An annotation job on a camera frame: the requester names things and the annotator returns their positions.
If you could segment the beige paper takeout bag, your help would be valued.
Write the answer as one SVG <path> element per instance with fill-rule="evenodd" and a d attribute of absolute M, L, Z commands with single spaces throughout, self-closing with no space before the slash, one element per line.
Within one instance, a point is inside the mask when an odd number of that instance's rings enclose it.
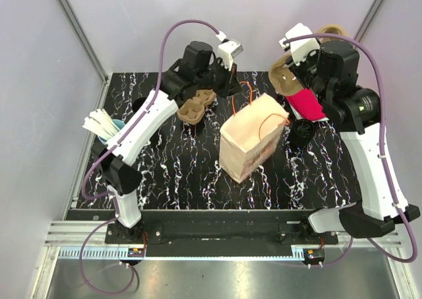
<path fill-rule="evenodd" d="M 270 95 L 253 96 L 249 87 L 249 103 L 237 110 L 232 101 L 232 114 L 220 128 L 220 167 L 237 183 L 243 182 L 258 166 L 270 158 L 289 125 L 289 113 Z"/>

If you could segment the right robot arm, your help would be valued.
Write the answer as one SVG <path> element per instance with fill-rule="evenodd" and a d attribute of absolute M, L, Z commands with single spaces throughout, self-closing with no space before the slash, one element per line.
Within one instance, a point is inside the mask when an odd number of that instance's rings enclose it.
<path fill-rule="evenodd" d="M 389 184 L 397 184 L 394 175 L 386 176 L 383 159 L 389 154 L 379 141 L 380 98 L 357 85 L 359 52 L 348 42 L 320 43 L 311 38 L 284 45 L 291 52 L 288 69 L 303 87 L 312 90 L 325 116 L 334 123 L 351 156 L 361 200 L 339 211 L 317 211 L 299 227 L 300 238 L 313 244 L 337 224 L 338 230 L 354 238 L 379 238 L 404 220 L 420 217 L 419 207 L 407 202 L 400 192 L 393 200 Z"/>

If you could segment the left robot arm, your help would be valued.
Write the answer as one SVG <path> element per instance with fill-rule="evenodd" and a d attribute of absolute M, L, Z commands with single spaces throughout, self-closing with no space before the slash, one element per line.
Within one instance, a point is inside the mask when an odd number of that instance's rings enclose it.
<path fill-rule="evenodd" d="M 243 51 L 236 40 L 224 40 L 217 50 L 192 41 L 181 59 L 161 73 L 157 89 L 140 104 L 133 117 L 105 143 L 92 149 L 95 167 L 107 183 L 107 194 L 115 204 L 115 225 L 127 243 L 142 237 L 142 215 L 136 190 L 142 175 L 133 164 L 142 148 L 173 114 L 186 111 L 200 120 L 215 97 L 227 98 L 241 91 L 234 58 Z"/>

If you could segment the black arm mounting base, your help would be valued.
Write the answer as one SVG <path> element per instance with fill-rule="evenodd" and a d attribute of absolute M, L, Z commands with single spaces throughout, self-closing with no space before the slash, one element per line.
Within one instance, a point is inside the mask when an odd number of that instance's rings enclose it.
<path fill-rule="evenodd" d="M 315 234 L 305 230 L 310 211 L 252 210 L 252 211 L 158 211 L 141 212 L 140 221 L 133 228 L 120 223 L 108 224 L 107 244 L 137 244 L 146 236 L 148 244 L 162 244 L 176 239 L 226 241 L 234 238 L 257 239 L 293 244 L 326 245 L 338 243 L 337 234 Z"/>

